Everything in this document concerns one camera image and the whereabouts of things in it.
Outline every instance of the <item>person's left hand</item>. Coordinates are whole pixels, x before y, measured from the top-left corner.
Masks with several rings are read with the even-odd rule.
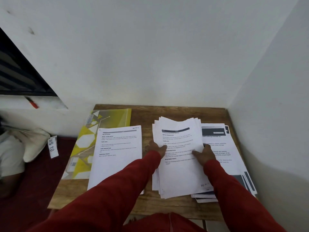
[[[159,154],[161,156],[161,159],[162,159],[163,156],[165,155],[166,148],[168,148],[167,145],[159,147],[158,144],[156,144],[153,140],[151,140],[149,142],[149,145],[147,145],[145,147],[145,150],[146,150],[146,152],[149,152],[149,151],[157,151],[157,152],[159,152]]]

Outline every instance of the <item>red clothing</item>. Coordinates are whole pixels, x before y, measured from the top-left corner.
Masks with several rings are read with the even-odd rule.
[[[123,226],[160,160],[159,153],[150,151],[143,159],[133,161],[103,180],[28,232],[205,231],[175,213],[157,213]],[[285,231],[254,196],[223,170],[218,161],[208,161],[204,173],[214,186],[231,232]]]

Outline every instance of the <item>wall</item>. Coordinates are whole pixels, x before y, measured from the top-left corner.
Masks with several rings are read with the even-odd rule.
[[[297,0],[0,0],[0,27],[68,111],[1,109],[76,136],[96,103],[226,107]]]
[[[288,231],[309,228],[309,0],[300,0],[229,112],[261,202]]]

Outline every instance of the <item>red carpet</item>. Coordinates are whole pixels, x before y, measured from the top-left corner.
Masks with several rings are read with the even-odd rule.
[[[47,146],[38,157],[26,164],[16,193],[0,199],[0,231],[22,232],[44,221],[50,209],[47,206],[62,177],[76,139],[57,138],[59,156],[49,156]]]

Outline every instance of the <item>red sleeve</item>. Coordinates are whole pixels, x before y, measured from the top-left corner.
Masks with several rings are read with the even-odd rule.
[[[217,160],[207,161],[204,173],[214,187],[224,221],[231,232],[285,231],[249,191],[224,171]]]
[[[120,231],[160,161],[160,154],[150,151],[28,232]]]

